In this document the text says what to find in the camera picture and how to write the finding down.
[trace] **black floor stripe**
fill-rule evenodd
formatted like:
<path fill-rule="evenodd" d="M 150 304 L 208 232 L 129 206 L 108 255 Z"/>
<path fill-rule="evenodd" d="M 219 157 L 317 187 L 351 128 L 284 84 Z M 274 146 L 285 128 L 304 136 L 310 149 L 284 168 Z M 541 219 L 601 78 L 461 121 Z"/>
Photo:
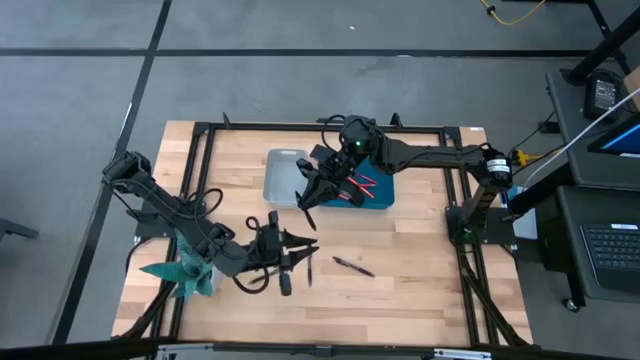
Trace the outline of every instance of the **black floor stripe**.
<path fill-rule="evenodd" d="M 153 51 L 158 48 L 160 37 L 167 22 L 167 16 L 169 15 L 169 9 L 171 8 L 172 0 L 164 0 L 158 21 L 156 22 L 155 29 L 151 42 L 149 43 L 149 50 Z M 131 138 L 131 132 L 133 125 L 140 109 L 140 103 L 142 102 L 142 96 L 144 89 L 151 73 L 151 67 L 153 66 L 153 56 L 146 56 L 140 69 L 140 75 L 133 91 L 129 111 L 127 112 L 124 126 L 122 127 L 120 137 L 115 146 L 113 157 L 120 156 L 127 148 L 129 139 Z M 104 185 L 100 187 L 98 198 L 96 199 L 95 207 L 93 209 L 92 216 L 84 234 L 82 253 L 80 255 L 80 261 L 76 268 L 71 287 L 62 308 L 60 314 L 60 320 L 58 321 L 57 328 L 55 330 L 53 341 L 54 345 L 64 344 L 69 338 L 69 332 L 73 326 L 73 320 L 78 309 L 78 304 L 82 297 L 82 291 L 84 290 L 89 270 L 91 269 L 91 263 L 98 247 L 98 241 L 100 240 L 100 233 L 104 226 L 105 219 L 107 217 L 107 211 L 111 202 L 111 193 Z"/>
<path fill-rule="evenodd" d="M 443 50 L 443 49 L 0 49 L 0 56 L 42 57 L 418 57 L 418 58 L 582 58 L 591 50 Z"/>
<path fill-rule="evenodd" d="M 45 57 L 127 57 L 147 56 L 148 49 L 124 48 L 0 48 L 0 56 L 45 56 Z"/>

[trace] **blue container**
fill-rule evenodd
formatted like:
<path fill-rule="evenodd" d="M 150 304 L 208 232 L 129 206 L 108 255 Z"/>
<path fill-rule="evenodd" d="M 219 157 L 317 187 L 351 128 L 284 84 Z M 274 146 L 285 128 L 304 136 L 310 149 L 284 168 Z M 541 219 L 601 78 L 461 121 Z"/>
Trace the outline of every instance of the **blue container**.
<path fill-rule="evenodd" d="M 356 173 L 371 178 L 376 182 L 376 186 L 366 188 L 371 194 L 373 194 L 373 199 L 367 195 L 364 195 L 364 204 L 360 208 L 351 205 L 348 201 L 343 199 L 327 201 L 321 206 L 383 210 L 393 205 L 393 203 L 395 202 L 393 176 L 388 176 L 377 172 L 369 163 L 368 158 L 363 161 L 360 166 L 358 166 L 358 168 L 356 169 Z M 357 176 L 355 177 L 355 180 L 360 184 L 366 183 L 366 181 Z"/>

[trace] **laptop screen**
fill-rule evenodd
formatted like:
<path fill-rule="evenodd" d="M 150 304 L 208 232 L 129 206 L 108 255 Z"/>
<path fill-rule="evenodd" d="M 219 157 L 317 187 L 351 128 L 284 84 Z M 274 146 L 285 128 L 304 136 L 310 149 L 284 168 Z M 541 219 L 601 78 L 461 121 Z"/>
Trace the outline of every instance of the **laptop screen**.
<path fill-rule="evenodd" d="M 640 155 L 640 124 L 637 124 L 602 145 L 602 150 L 613 151 L 620 154 Z"/>

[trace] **laptop keyboard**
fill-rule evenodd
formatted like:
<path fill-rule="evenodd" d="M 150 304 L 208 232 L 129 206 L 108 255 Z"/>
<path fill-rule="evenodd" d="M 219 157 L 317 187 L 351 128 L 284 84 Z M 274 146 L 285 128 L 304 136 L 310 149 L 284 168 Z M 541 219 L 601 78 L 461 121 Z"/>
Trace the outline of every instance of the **laptop keyboard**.
<path fill-rule="evenodd" d="M 640 230 L 636 225 L 582 225 L 596 268 L 640 271 Z"/>

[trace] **white cable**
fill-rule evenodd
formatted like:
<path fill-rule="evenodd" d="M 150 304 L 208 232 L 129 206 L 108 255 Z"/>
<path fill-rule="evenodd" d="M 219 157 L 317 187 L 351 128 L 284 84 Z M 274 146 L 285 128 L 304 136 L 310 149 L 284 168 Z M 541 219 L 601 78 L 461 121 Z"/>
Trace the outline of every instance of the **white cable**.
<path fill-rule="evenodd" d="M 527 181 L 524 182 L 524 188 L 527 188 L 527 185 L 529 184 L 529 181 L 531 181 L 531 179 L 536 176 L 537 173 L 540 172 L 540 170 L 542 170 L 542 168 L 544 168 L 545 166 L 549 165 L 549 163 L 551 163 L 553 160 L 555 160 L 558 156 L 560 156 L 563 152 L 565 152 L 568 148 L 571 147 L 571 145 L 575 144 L 576 141 L 580 140 L 580 138 L 582 137 L 582 135 L 586 134 L 589 130 L 591 130 L 591 128 L 593 128 L 594 126 L 596 126 L 600 121 L 602 121 L 604 118 L 606 118 L 609 114 L 611 114 L 612 112 L 614 112 L 617 108 L 619 108 L 622 104 L 626 103 L 627 101 L 629 101 L 629 99 L 631 99 L 632 97 L 634 97 L 636 94 L 640 93 L 640 88 L 636 89 L 636 91 L 632 92 L 631 94 L 629 94 L 629 96 L 627 96 L 626 98 L 622 99 L 619 103 L 615 104 L 613 107 L 609 108 L 609 110 L 607 110 L 606 113 L 602 114 L 602 116 L 600 116 L 596 121 L 592 122 L 591 125 L 587 126 L 586 129 L 582 130 L 582 132 L 580 134 L 578 134 L 578 136 L 576 136 L 573 140 L 571 140 L 571 142 L 569 142 L 567 145 L 565 145 L 562 149 L 560 149 L 560 151 L 558 151 L 555 155 L 553 155 L 553 157 L 549 160 L 547 160 L 547 162 L 545 162 L 544 164 L 540 165 L 539 168 L 536 169 L 536 171 L 534 171 L 531 175 L 529 175 L 529 177 L 527 178 Z"/>

